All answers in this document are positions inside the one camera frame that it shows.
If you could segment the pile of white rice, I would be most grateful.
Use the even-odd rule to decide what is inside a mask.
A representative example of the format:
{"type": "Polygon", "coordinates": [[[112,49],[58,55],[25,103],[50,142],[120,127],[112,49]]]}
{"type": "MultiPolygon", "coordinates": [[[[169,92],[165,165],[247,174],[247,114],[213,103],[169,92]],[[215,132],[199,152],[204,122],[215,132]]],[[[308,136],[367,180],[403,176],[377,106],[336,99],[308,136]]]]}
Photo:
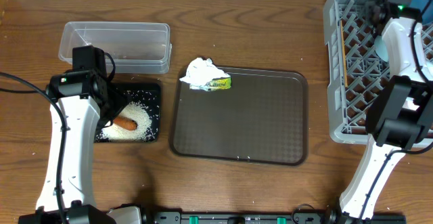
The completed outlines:
{"type": "Polygon", "coordinates": [[[129,90],[127,94],[131,102],[120,113],[137,123],[135,131],[125,130],[118,125],[110,125],[102,129],[96,136],[96,142],[152,142],[157,140],[160,124],[160,94],[155,91],[129,90]]]}

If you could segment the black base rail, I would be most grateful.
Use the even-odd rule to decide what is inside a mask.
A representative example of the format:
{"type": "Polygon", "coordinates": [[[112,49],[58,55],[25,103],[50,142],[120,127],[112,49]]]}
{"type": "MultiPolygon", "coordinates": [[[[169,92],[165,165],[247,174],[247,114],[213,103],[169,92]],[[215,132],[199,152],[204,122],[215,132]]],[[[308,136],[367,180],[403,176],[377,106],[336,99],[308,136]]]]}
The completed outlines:
{"type": "Polygon", "coordinates": [[[291,215],[256,215],[256,214],[211,214],[156,212],[147,223],[154,224],[320,224],[325,223],[321,214],[313,212],[291,215]]]}

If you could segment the clear plastic bin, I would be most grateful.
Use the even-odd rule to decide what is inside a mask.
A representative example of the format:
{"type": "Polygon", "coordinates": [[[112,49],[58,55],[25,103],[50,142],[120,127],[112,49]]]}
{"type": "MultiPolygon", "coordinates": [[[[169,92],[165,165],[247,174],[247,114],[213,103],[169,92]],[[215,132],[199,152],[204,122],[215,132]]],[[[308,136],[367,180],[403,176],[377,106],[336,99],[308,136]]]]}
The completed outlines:
{"type": "Polygon", "coordinates": [[[117,73],[165,74],[172,44],[170,26],[151,22],[68,22],[58,57],[72,63],[75,47],[92,45],[109,53],[117,73]]]}

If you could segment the yellow green wrapper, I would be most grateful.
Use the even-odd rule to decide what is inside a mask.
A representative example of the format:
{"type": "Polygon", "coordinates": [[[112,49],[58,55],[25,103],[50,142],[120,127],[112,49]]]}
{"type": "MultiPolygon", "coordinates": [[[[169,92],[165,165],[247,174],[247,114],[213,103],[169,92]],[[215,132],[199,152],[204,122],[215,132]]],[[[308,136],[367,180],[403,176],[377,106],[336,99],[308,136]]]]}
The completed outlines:
{"type": "Polygon", "coordinates": [[[190,85],[190,89],[203,91],[216,91],[231,88],[231,77],[223,79],[213,79],[205,85],[190,85]]]}

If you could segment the black rectangular tray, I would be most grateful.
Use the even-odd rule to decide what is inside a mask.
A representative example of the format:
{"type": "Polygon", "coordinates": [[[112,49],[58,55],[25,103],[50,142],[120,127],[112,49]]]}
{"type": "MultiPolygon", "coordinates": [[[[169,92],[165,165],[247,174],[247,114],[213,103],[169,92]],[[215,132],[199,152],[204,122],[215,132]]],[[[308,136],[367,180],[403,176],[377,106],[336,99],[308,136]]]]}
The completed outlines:
{"type": "Polygon", "coordinates": [[[112,84],[92,75],[62,75],[47,87],[53,104],[51,144],[87,147],[96,142],[148,142],[158,137],[160,86],[112,84]]]}

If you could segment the white tissue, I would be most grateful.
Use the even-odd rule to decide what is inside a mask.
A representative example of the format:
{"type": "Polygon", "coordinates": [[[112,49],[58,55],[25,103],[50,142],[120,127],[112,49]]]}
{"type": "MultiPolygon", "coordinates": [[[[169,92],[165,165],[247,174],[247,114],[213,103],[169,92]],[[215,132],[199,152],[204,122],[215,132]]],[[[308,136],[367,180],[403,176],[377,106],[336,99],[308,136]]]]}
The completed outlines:
{"type": "Polygon", "coordinates": [[[229,74],[217,68],[210,58],[196,58],[187,67],[185,75],[179,80],[189,85],[205,85],[213,79],[231,77],[229,74]]]}

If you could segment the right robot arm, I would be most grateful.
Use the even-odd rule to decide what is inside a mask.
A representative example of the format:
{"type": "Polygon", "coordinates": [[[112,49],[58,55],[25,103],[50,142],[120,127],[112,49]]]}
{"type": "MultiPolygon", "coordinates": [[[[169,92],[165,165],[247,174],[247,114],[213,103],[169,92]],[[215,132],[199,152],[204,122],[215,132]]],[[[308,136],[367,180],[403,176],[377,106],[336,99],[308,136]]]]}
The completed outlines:
{"type": "Polygon", "coordinates": [[[432,0],[371,0],[367,22],[375,30],[376,53],[390,66],[390,81],[366,115],[368,142],[349,186],[323,223],[370,223],[391,172],[432,126],[432,73],[426,63],[422,24],[431,20],[432,0]]]}

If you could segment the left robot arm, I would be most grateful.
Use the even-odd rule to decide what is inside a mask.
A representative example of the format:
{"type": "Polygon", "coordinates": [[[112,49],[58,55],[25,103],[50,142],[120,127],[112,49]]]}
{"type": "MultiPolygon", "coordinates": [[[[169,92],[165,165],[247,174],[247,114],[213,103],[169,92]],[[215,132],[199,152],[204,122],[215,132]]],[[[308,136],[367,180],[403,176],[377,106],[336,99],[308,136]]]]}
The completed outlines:
{"type": "Polygon", "coordinates": [[[129,104],[106,70],[110,56],[92,45],[72,50],[72,69],[51,78],[42,93],[50,102],[51,145],[35,213],[18,223],[142,223],[139,206],[97,209],[92,164],[95,137],[129,104]]]}

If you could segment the pale pink cup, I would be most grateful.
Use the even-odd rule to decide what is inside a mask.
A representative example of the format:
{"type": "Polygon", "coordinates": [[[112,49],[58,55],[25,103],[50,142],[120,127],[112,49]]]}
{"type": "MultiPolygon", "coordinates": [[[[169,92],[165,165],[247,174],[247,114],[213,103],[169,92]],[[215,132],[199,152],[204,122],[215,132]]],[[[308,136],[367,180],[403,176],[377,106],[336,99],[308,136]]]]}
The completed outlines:
{"type": "Polygon", "coordinates": [[[404,109],[416,111],[419,106],[415,104],[415,101],[412,97],[407,97],[405,103],[403,104],[404,109]]]}

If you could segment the light blue small bowl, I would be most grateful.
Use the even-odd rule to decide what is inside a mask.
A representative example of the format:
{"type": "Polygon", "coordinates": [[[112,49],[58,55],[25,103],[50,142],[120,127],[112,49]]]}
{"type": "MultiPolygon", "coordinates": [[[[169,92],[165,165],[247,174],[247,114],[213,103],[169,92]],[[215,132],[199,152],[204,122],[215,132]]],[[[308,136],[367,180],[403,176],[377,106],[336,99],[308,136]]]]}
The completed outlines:
{"type": "Polygon", "coordinates": [[[386,48],[385,42],[382,39],[382,36],[378,35],[375,38],[374,47],[375,47],[375,52],[376,52],[377,56],[381,60],[383,60],[385,62],[389,62],[389,56],[388,56],[387,48],[386,48]]]}

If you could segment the wooden chopstick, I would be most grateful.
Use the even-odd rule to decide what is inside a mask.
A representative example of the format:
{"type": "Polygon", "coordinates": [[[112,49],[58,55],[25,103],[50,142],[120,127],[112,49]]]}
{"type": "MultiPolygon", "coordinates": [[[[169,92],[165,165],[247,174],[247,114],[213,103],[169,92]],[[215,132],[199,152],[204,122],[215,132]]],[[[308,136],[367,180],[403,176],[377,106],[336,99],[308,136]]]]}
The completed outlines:
{"type": "Polygon", "coordinates": [[[346,50],[344,42],[344,25],[343,21],[340,19],[340,32],[341,32],[341,42],[342,42],[342,61],[343,61],[343,75],[344,75],[344,87],[348,87],[348,77],[347,77],[347,63],[346,63],[346,50]]]}

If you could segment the grey dishwasher rack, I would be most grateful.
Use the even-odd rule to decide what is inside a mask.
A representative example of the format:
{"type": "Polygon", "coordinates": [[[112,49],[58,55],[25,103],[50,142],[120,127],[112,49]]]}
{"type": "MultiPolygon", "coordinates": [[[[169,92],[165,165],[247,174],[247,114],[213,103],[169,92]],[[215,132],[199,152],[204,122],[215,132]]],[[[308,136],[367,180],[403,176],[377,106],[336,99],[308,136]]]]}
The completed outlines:
{"type": "Polygon", "coordinates": [[[324,43],[329,52],[327,104],[329,135],[337,143],[365,144],[366,113],[390,79],[388,62],[374,47],[372,26],[365,23],[370,0],[327,0],[323,7],[324,43]],[[348,87],[344,87],[340,19],[344,25],[348,87]]]}

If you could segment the dark brown serving tray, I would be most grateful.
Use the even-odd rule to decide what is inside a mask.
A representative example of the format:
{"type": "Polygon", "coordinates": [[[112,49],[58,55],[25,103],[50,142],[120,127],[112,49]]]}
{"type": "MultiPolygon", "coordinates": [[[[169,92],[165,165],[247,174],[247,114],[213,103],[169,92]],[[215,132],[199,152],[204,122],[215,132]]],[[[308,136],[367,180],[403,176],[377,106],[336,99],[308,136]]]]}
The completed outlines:
{"type": "Polygon", "coordinates": [[[298,166],[308,156],[308,83],[299,72],[223,69],[231,88],[177,83],[169,146],[178,156],[298,166]]]}

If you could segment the orange carrot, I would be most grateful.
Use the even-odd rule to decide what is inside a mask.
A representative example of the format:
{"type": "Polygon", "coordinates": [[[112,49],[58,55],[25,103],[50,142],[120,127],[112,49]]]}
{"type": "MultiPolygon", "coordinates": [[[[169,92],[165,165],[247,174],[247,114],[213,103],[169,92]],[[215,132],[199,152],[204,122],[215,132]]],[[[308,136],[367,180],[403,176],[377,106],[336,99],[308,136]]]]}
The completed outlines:
{"type": "Polygon", "coordinates": [[[137,123],[134,120],[123,116],[116,117],[113,123],[128,131],[135,131],[137,129],[137,123]]]}

